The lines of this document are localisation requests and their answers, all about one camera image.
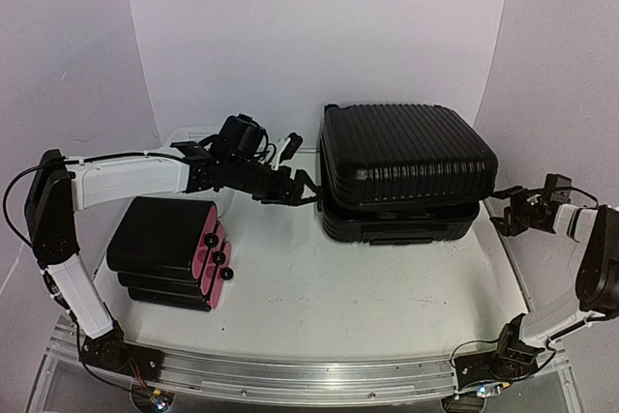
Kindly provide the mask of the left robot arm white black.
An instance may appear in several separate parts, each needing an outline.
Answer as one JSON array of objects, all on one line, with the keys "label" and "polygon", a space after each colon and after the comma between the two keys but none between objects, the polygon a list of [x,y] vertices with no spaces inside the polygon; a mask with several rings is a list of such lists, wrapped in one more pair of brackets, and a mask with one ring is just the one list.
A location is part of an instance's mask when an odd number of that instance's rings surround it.
[{"label": "left robot arm white black", "polygon": [[168,148],[93,157],[44,153],[30,170],[32,183],[24,202],[31,252],[74,324],[91,339],[91,352],[110,371],[130,362],[130,350],[110,333],[115,319],[82,259],[77,215],[103,205],[156,194],[193,194],[220,190],[242,192],[265,205],[300,207],[323,192],[302,168],[287,160],[290,141],[277,148],[271,162],[237,150],[218,153],[213,143],[175,142]]}]

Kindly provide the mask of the black pink small suitcase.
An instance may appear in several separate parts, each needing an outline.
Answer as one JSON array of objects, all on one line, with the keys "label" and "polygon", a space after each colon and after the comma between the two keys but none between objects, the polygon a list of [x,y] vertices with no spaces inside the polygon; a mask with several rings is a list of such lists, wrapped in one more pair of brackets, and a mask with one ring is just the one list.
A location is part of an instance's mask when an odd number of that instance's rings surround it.
[{"label": "black pink small suitcase", "polygon": [[106,250],[131,299],[206,312],[234,278],[231,257],[215,202],[146,196],[132,201]]}]

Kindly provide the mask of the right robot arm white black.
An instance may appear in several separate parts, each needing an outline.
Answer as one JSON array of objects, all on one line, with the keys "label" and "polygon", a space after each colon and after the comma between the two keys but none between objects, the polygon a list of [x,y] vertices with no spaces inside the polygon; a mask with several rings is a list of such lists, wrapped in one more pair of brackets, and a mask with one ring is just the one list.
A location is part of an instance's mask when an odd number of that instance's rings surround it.
[{"label": "right robot arm white black", "polygon": [[553,341],[618,317],[618,210],[564,182],[494,192],[506,200],[503,214],[491,219],[497,232],[515,237],[529,230],[556,235],[576,245],[575,284],[554,301],[515,319],[516,339],[543,349]]}]

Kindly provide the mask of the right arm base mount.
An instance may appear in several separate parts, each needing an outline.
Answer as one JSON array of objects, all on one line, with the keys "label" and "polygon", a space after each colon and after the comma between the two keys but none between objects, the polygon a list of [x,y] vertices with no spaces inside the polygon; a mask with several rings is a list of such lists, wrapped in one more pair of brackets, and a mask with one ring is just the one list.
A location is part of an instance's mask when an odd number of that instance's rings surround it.
[{"label": "right arm base mount", "polygon": [[524,381],[552,360],[556,351],[547,343],[537,347],[520,339],[524,316],[524,313],[520,314],[503,327],[498,338],[489,342],[495,344],[492,350],[451,356],[458,391],[486,384]]}]

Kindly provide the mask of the black ribbed hard suitcase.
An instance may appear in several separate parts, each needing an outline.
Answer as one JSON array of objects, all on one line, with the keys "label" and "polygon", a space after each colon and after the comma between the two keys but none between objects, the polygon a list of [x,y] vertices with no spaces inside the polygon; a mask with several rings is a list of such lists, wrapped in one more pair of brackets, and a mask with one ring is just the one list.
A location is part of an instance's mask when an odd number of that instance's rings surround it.
[{"label": "black ribbed hard suitcase", "polygon": [[325,234],[373,246],[462,238],[499,166],[454,110],[419,103],[326,105],[319,157]]}]

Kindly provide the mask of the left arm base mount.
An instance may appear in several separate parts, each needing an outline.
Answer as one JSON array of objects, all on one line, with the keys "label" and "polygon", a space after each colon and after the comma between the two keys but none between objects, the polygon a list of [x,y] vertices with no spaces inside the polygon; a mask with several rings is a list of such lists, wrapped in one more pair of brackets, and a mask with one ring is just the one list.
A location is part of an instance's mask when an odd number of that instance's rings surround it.
[{"label": "left arm base mount", "polygon": [[95,339],[86,337],[78,354],[88,367],[139,376],[143,381],[157,381],[162,371],[163,352],[125,341],[117,323],[103,336]]}]

